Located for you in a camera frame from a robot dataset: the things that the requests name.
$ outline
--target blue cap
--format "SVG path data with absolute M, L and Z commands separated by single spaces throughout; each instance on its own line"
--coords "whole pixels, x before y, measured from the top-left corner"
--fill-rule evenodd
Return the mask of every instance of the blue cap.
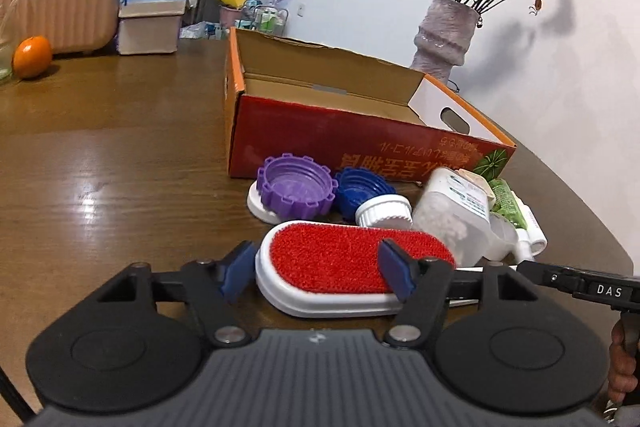
M 354 169 L 347 167 L 335 175 L 338 180 L 338 190 L 335 193 L 335 203 L 342 214 L 342 219 L 354 222 L 356 210 L 365 201 L 384 194 L 395 194 L 396 190 L 389 185 L 382 176 L 378 176 L 369 169 Z

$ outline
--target hand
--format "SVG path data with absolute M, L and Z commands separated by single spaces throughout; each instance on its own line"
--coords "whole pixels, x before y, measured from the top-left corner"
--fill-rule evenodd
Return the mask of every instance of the hand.
M 638 379 L 634 377 L 636 359 L 625 351 L 625 331 L 622 322 L 616 322 L 611 330 L 611 345 L 609 346 L 609 399 L 613 403 L 622 403 L 626 393 L 631 393 L 638 386 Z

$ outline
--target purple cap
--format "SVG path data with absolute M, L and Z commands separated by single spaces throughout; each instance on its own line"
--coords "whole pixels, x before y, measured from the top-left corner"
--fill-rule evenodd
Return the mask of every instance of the purple cap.
M 269 157 L 258 169 L 258 192 L 262 204 L 280 219 L 313 219 L 327 214 L 338 182 L 331 170 L 309 156 L 284 153 Z

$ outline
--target green tube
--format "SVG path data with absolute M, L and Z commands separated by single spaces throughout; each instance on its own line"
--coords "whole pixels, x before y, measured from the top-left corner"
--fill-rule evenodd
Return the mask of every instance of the green tube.
M 507 182 L 495 179 L 489 182 L 489 186 L 495 194 L 495 204 L 492 212 L 506 217 L 517 229 L 527 230 L 527 223 Z

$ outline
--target white textured vase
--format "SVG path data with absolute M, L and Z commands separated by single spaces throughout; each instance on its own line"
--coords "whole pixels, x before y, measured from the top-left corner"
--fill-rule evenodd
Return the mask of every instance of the white textured vase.
M 459 2 L 433 0 L 414 39 L 418 49 L 412 70 L 429 73 L 446 84 L 453 66 L 465 63 L 479 18 L 476 10 Z

